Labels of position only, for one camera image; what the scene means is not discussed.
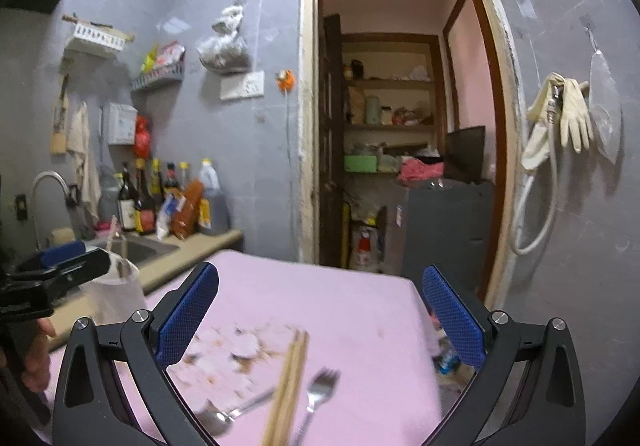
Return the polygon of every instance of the shower hose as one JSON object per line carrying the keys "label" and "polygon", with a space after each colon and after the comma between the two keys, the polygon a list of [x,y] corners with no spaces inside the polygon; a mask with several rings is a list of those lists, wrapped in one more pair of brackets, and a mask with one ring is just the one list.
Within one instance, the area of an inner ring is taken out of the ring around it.
{"label": "shower hose", "polygon": [[524,208],[527,205],[527,198],[529,198],[529,193],[531,192],[533,182],[538,176],[538,171],[536,170],[527,177],[524,185],[524,190],[522,191],[522,195],[520,196],[520,199],[518,200],[518,204],[516,206],[515,216],[513,217],[513,224],[511,225],[511,250],[515,254],[519,254],[520,256],[529,254],[531,251],[537,248],[540,243],[544,241],[549,230],[551,229],[551,224],[553,223],[554,216],[556,214],[556,206],[558,205],[558,164],[556,161],[556,138],[554,135],[554,122],[556,120],[556,105],[558,104],[558,101],[559,90],[557,87],[554,87],[553,95],[551,99],[549,99],[549,102],[546,106],[546,132],[549,144],[549,165],[551,166],[551,202],[549,203],[549,210],[546,213],[545,223],[538,233],[538,236],[536,236],[536,238],[534,238],[528,246],[526,246],[525,248],[521,248],[520,236],[518,234],[518,231],[521,227],[521,222],[524,217]]}

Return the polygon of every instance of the red plastic bag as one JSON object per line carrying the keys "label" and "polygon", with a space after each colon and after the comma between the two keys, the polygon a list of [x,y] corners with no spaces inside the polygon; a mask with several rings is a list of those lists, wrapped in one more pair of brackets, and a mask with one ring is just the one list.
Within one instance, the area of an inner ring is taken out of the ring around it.
{"label": "red plastic bag", "polygon": [[151,134],[147,129],[148,121],[142,116],[136,118],[136,139],[133,143],[133,152],[136,157],[148,159],[151,157]]}
{"label": "red plastic bag", "polygon": [[423,181],[426,179],[437,179],[444,174],[444,163],[425,164],[416,158],[408,159],[400,169],[400,180],[402,182]]}

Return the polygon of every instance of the faucet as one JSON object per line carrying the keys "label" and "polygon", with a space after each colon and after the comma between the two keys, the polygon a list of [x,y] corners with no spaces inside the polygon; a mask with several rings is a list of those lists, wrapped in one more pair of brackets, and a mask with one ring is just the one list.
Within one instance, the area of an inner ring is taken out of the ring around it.
{"label": "faucet", "polygon": [[69,186],[66,185],[65,180],[58,172],[50,170],[43,171],[36,175],[36,178],[33,180],[33,184],[31,184],[31,195],[29,197],[29,206],[31,207],[31,211],[33,213],[33,232],[36,236],[36,251],[40,251],[40,236],[38,235],[38,222],[36,220],[35,196],[38,183],[45,177],[51,177],[60,183],[60,186],[62,186],[62,191],[65,193],[65,202],[69,198]]}

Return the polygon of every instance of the gray cabinet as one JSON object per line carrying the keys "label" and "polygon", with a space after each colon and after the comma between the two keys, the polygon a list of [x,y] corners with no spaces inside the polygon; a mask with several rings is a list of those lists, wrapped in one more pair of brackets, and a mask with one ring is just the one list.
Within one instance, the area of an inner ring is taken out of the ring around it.
{"label": "gray cabinet", "polygon": [[440,264],[470,290],[479,287],[494,205],[494,185],[452,179],[396,184],[386,205],[384,266],[422,293],[422,272]]}

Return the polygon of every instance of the wooden door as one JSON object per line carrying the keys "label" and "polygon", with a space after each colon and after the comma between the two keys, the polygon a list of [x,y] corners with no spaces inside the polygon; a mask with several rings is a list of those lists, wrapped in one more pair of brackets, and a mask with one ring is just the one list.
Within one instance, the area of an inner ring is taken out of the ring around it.
{"label": "wooden door", "polygon": [[318,112],[319,261],[340,267],[344,190],[344,102],[340,15],[323,19],[320,33]]}

